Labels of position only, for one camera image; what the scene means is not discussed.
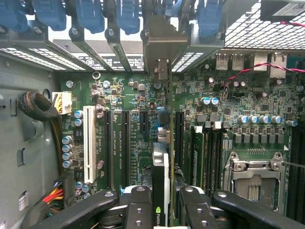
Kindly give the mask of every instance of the motherboard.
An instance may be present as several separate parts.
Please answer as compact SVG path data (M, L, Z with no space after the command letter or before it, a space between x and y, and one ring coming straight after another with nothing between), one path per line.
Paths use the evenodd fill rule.
M141 185L154 142L169 143L173 93L174 158L187 185L207 195L230 190L285 214L292 128L304 113L304 76L270 78L267 69L217 70L215 59L173 87L142 73L61 73L72 113L63 115L64 167L75 202L102 189Z

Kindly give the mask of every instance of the yellow wire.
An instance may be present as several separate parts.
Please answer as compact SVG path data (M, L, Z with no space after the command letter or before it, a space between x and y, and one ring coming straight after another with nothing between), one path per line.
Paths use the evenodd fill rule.
M56 197L53 200L56 200L56 199L63 199L63 197Z

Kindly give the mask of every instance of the perforated metal panel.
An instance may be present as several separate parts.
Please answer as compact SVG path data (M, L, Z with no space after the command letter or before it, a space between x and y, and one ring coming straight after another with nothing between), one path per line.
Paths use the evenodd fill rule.
M226 31L226 48L254 48L272 50L305 49L305 28L293 25L282 25L280 22L261 21L261 0L250 12L244 14ZM305 13L293 19L305 24Z

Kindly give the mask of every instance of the label sticker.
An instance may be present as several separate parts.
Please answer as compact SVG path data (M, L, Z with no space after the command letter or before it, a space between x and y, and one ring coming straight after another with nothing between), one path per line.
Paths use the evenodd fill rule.
M289 3L276 12L273 16L297 16L305 11L305 4Z

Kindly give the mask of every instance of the pci slot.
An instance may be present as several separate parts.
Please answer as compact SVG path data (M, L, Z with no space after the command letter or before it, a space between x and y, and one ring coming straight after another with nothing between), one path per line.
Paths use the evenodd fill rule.
M84 182L93 183L96 179L96 148L95 148L95 107L83 107L84 126Z
M122 111L122 186L130 184L130 131L131 114L129 111Z
M140 111L140 133L148 132L148 112Z
M104 111L104 150L107 161L106 184L114 188L113 180L113 115L111 111Z
M184 112L175 112L175 163L183 165Z

